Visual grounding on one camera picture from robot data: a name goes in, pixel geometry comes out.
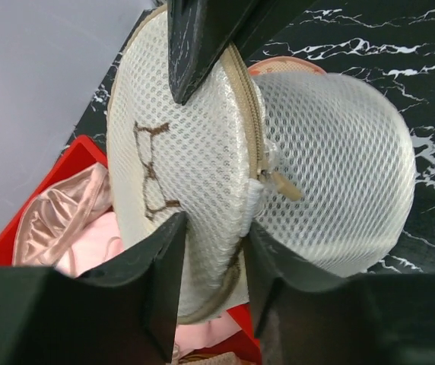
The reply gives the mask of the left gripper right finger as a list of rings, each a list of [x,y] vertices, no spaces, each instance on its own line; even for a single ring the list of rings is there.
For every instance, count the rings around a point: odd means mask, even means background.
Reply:
[[[340,278],[253,224],[246,275],[265,364],[435,364],[435,274]]]

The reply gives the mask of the white mesh laundry bag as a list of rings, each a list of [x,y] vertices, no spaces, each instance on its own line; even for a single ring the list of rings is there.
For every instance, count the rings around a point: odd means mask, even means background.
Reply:
[[[165,6],[124,48],[106,120],[124,246],[187,213],[182,325],[247,302],[240,246],[253,222],[348,277],[388,253],[411,210],[414,148],[401,114],[379,91],[334,73],[251,75],[231,45],[179,105],[169,85]]]

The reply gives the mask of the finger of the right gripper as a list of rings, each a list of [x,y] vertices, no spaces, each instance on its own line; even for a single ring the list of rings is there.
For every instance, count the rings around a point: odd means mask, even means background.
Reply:
[[[260,0],[238,26],[233,43],[244,60],[265,45],[296,17],[308,10],[314,0]]]
[[[260,46],[254,34],[261,1],[168,1],[168,72],[173,100],[186,104],[229,45],[244,57]]]

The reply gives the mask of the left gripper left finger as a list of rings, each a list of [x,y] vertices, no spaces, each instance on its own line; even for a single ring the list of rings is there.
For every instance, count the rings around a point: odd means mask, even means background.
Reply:
[[[166,364],[172,360],[187,217],[70,278],[0,267],[0,364]]]

